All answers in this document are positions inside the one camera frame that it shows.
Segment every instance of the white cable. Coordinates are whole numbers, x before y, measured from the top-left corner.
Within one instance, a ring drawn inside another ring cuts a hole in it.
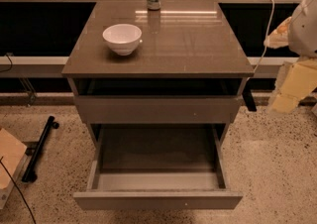
[[[268,20],[268,23],[267,23],[267,27],[266,27],[266,32],[265,32],[265,39],[268,37],[268,31],[269,31],[269,27],[270,27],[270,23],[271,23],[271,19],[273,18],[273,14],[274,14],[274,10],[275,10],[275,2],[274,0],[270,0],[271,1],[271,12],[270,12],[270,16],[269,16],[269,20]],[[267,45],[264,45],[264,52],[262,53],[255,69],[254,69],[254,73],[256,73],[259,65],[261,64],[265,54],[266,54],[266,49],[267,49]]]

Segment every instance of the black stand leg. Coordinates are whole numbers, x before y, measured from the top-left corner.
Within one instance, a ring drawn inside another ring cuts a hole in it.
[[[244,97],[248,110],[257,112],[257,105],[256,105],[254,97],[252,96],[251,89],[248,82],[245,86],[242,96]]]
[[[39,155],[42,151],[43,145],[44,145],[44,143],[49,135],[51,127],[55,128],[55,129],[58,128],[58,123],[54,122],[53,120],[54,120],[54,116],[50,116],[48,122],[46,123],[46,126],[43,129],[43,132],[40,136],[40,139],[37,143],[37,146],[34,150],[34,153],[31,157],[31,160],[28,164],[28,167],[27,167],[27,169],[22,177],[23,182],[33,182],[37,179],[37,175],[34,171],[34,168],[36,166]]]

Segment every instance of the drawer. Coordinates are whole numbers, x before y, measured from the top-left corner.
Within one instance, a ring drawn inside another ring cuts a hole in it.
[[[79,95],[237,96],[241,78],[75,78]]]
[[[81,120],[90,124],[232,123],[240,98],[106,98],[76,96]]]
[[[85,192],[85,210],[234,209],[212,125],[103,126]]]

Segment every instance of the black wall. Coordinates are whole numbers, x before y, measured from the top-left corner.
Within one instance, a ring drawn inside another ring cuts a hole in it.
[[[69,56],[95,3],[0,2],[0,56]],[[260,56],[270,4],[220,4],[247,56]],[[291,16],[297,4],[276,4],[269,32]],[[297,56],[288,48],[265,56]],[[38,92],[70,91],[65,79],[31,79]],[[258,81],[257,88],[273,82]],[[18,79],[0,78],[0,92],[20,92]]]

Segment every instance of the cardboard box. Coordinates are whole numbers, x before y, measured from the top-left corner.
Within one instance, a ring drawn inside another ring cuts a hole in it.
[[[317,59],[286,64],[276,79],[276,90],[269,101],[269,110],[290,113],[300,100],[317,87]]]
[[[317,117],[317,104],[313,107],[313,109],[311,110],[315,116]]]
[[[1,162],[15,180],[27,158],[26,149],[23,143],[0,127],[0,159],[3,157]],[[0,165],[0,209],[3,209],[7,202],[13,186],[8,173]]]

